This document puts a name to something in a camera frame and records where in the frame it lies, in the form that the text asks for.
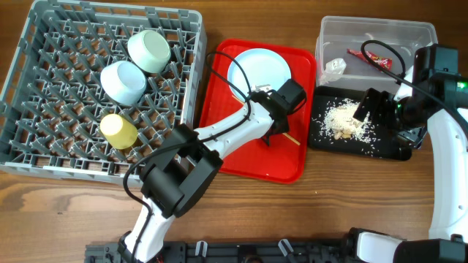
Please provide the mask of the large light blue plate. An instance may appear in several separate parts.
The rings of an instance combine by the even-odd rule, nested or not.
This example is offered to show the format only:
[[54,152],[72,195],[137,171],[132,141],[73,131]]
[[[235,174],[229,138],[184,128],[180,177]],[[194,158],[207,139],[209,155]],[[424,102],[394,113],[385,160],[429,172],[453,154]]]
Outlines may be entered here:
[[[256,85],[269,84],[273,90],[278,91],[292,77],[287,62],[272,50],[249,49],[236,56],[235,60],[245,71],[251,90]],[[248,96],[249,89],[244,75],[234,62],[231,62],[227,70],[227,80]]]

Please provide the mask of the red plastic tray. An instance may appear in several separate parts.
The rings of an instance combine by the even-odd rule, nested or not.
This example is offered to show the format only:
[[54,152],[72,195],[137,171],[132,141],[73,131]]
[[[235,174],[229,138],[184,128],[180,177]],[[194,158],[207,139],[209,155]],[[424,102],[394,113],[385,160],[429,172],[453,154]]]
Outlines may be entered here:
[[[317,64],[307,50],[241,39],[227,39],[218,45],[216,51],[235,57],[253,48],[265,48],[278,53],[290,67],[292,79],[307,93],[305,106],[288,116],[288,134],[301,145],[296,145],[282,134],[271,136],[269,146],[261,139],[252,140],[225,157],[220,172],[275,183],[294,183],[304,171]],[[214,124],[239,110],[243,105],[234,100],[232,95],[228,84],[211,75],[199,127]]]

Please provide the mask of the rice and food scraps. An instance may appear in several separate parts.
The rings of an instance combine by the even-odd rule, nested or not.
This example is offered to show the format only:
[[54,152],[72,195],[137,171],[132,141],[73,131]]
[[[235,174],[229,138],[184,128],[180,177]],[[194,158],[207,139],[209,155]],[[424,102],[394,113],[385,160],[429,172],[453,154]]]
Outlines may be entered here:
[[341,149],[350,147],[350,150],[367,156],[377,153],[380,139],[376,135],[376,126],[367,119],[361,122],[353,118],[358,105],[354,100],[335,97],[314,110],[312,143]]

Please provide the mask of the red snack wrapper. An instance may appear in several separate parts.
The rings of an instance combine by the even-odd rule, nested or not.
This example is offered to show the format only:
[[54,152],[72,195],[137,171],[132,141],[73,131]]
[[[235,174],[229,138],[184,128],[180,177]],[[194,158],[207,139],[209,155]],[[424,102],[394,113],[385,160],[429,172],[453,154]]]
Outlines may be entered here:
[[[347,53],[352,55],[352,56],[355,56],[357,58],[359,58],[360,60],[366,62],[369,64],[369,61],[366,60],[365,56],[362,54],[361,51],[359,50],[352,50],[352,49],[347,49]],[[374,53],[371,53],[369,51],[366,51],[366,55],[375,63],[377,63],[379,66],[383,67],[383,68],[386,68],[388,70],[391,70],[391,67],[392,67],[392,59],[391,58],[384,58],[384,57],[381,57],[381,56],[378,56]]]

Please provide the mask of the white napkin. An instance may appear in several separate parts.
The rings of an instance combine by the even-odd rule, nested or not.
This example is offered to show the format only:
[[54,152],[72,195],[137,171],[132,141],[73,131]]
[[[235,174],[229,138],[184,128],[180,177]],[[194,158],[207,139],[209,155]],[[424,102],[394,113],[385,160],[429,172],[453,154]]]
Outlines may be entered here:
[[347,64],[343,58],[335,58],[325,65],[325,70],[320,77],[320,84],[325,85],[329,82],[337,81],[341,78]]

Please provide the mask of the light green bowl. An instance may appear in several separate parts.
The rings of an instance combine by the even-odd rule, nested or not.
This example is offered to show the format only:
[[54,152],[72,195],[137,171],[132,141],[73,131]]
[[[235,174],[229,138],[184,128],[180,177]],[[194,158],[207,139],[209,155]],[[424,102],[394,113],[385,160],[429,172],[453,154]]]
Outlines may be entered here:
[[131,36],[127,42],[127,49],[133,62],[151,74],[161,72],[171,57],[168,42],[153,30],[143,30]]

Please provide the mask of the yellow cup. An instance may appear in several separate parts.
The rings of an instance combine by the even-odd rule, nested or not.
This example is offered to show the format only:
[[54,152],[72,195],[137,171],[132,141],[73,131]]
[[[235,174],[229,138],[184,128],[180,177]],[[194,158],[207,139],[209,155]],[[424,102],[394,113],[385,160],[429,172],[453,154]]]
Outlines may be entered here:
[[137,129],[127,119],[117,114],[106,115],[99,129],[110,145],[118,150],[133,146],[137,140]]

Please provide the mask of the wooden chopstick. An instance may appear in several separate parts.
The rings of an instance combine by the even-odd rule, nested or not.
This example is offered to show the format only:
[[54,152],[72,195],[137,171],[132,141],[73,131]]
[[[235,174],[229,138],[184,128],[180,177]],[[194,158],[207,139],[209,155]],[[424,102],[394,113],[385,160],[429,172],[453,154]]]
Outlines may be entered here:
[[[245,103],[245,102],[242,102],[240,99],[238,99],[235,95],[232,95],[231,97],[234,98],[234,100],[236,100],[237,102],[239,102],[241,104]],[[282,135],[285,136],[290,141],[294,142],[296,145],[301,145],[301,143],[299,141],[297,141],[294,137],[290,136],[288,133],[282,133]]]

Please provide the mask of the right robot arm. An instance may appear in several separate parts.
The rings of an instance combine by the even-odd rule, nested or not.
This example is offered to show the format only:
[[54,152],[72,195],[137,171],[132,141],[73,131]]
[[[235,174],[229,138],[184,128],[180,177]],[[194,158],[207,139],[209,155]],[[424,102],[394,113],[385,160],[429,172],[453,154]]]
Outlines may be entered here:
[[395,100],[370,88],[354,117],[369,118],[398,132],[426,128],[434,154],[434,210],[426,240],[404,240],[383,233],[352,228],[341,255],[360,262],[467,261],[467,79],[458,72],[458,51],[433,44],[415,53],[412,79],[405,80],[368,56],[372,66],[411,96]]

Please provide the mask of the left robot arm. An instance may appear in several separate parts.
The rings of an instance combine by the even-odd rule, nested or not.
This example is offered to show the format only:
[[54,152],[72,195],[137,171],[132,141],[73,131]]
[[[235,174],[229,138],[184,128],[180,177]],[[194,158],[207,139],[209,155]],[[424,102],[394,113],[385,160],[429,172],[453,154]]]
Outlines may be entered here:
[[133,164],[140,168],[142,204],[133,230],[118,242],[125,262],[149,262],[162,250],[165,235],[204,195],[225,157],[252,140],[268,142],[270,136],[288,132],[288,116],[306,102],[306,92],[292,79],[279,90],[254,91],[244,106],[210,126],[174,128],[153,153]]

